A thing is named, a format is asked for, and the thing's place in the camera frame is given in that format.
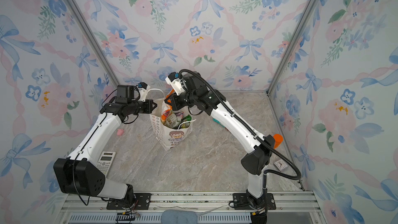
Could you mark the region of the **orange Fox's candy packet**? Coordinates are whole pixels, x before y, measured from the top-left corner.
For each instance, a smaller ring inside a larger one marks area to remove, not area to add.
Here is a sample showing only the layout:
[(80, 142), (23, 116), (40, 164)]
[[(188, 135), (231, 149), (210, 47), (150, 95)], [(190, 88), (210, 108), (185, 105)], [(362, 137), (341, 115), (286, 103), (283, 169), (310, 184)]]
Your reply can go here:
[(167, 99), (175, 92), (174, 89), (172, 89), (169, 94), (165, 97), (165, 99), (162, 102), (162, 107), (161, 107), (161, 121), (162, 123), (166, 122), (166, 119), (168, 116), (173, 112), (172, 107), (167, 104)]

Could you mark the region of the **purple Fox's candy packet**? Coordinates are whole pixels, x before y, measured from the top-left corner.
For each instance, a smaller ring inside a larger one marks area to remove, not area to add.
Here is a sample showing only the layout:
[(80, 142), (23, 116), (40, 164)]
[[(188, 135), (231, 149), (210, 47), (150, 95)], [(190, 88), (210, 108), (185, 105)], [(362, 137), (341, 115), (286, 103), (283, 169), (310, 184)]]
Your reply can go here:
[(164, 125), (170, 129), (177, 129), (179, 125), (181, 124), (181, 120), (184, 116), (183, 112), (180, 113), (171, 113), (168, 118), (166, 119), (166, 122)]

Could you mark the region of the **green Fox's spring tea packet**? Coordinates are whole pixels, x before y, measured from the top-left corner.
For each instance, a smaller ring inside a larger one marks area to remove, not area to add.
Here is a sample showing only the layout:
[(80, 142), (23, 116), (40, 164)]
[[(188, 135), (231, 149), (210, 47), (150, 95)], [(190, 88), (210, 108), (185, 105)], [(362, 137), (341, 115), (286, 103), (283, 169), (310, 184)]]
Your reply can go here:
[(179, 126), (179, 129), (188, 128), (189, 125), (190, 125), (190, 123), (191, 123), (191, 121), (192, 121), (192, 116), (191, 116), (191, 115), (187, 115), (186, 117), (184, 117), (184, 118), (181, 120), (181, 124), (180, 124), (180, 126)]

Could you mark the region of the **white printed paper bag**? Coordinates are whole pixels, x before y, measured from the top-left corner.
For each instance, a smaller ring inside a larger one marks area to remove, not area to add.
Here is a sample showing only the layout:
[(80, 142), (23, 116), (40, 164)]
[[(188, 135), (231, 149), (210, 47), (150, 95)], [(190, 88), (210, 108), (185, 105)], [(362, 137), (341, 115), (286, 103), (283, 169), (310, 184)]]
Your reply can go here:
[(164, 98), (154, 100), (157, 107), (149, 115), (155, 137), (166, 151), (184, 141), (192, 132), (195, 122), (187, 107), (175, 111), (164, 102), (172, 93), (174, 90), (164, 94)]

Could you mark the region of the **teal snack packet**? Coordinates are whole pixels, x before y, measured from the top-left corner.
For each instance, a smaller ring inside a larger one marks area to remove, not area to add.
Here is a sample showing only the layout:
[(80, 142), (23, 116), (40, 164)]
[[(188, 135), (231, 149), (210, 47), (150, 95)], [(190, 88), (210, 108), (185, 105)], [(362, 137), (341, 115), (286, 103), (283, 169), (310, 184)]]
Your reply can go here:
[(213, 121), (217, 124), (219, 124), (220, 126), (222, 126), (223, 128), (226, 128), (219, 120), (213, 118)]

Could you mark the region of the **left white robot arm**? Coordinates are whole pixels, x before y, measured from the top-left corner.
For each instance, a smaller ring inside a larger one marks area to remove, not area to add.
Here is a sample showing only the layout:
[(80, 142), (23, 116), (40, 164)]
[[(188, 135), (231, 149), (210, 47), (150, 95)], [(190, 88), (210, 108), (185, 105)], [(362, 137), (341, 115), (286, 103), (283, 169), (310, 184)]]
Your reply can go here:
[(53, 169), (60, 190), (80, 198), (104, 198), (118, 206), (132, 207), (136, 202), (133, 186), (107, 179), (96, 165), (112, 134), (130, 115), (151, 114), (156, 107), (153, 100), (106, 103), (77, 148), (68, 157), (55, 161)]

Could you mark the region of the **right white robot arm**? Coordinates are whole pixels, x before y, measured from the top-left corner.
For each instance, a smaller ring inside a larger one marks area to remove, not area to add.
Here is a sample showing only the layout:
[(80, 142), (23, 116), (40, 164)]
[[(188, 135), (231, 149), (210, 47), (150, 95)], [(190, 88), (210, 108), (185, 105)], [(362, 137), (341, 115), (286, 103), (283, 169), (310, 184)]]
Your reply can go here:
[(186, 75), (172, 72), (165, 79), (174, 92), (164, 101), (173, 110), (183, 107), (197, 107), (220, 122), (239, 141), (246, 155), (241, 159), (248, 172), (246, 196), (252, 209), (266, 206), (266, 179), (264, 171), (269, 164), (271, 151), (268, 149), (272, 136), (264, 136), (250, 126), (232, 108), (218, 90), (214, 89), (200, 74), (188, 71)]

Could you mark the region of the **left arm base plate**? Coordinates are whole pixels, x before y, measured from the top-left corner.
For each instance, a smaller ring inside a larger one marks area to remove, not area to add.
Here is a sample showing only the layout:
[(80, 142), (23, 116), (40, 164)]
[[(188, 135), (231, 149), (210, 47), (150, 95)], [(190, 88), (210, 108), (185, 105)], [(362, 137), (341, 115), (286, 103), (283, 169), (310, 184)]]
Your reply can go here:
[(125, 199), (110, 199), (107, 210), (148, 210), (151, 202), (151, 193), (134, 193)]

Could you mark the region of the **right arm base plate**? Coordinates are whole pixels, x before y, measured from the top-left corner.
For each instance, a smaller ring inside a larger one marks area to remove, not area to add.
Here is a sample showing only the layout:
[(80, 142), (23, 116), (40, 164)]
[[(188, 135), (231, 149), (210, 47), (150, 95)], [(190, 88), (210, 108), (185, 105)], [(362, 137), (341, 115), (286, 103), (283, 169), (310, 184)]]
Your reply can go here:
[(233, 200), (230, 202), (230, 207), (235, 210), (253, 210), (260, 211), (262, 209), (276, 210), (276, 203), (274, 196), (271, 193), (265, 192), (260, 198), (255, 198), (249, 193), (234, 193)]

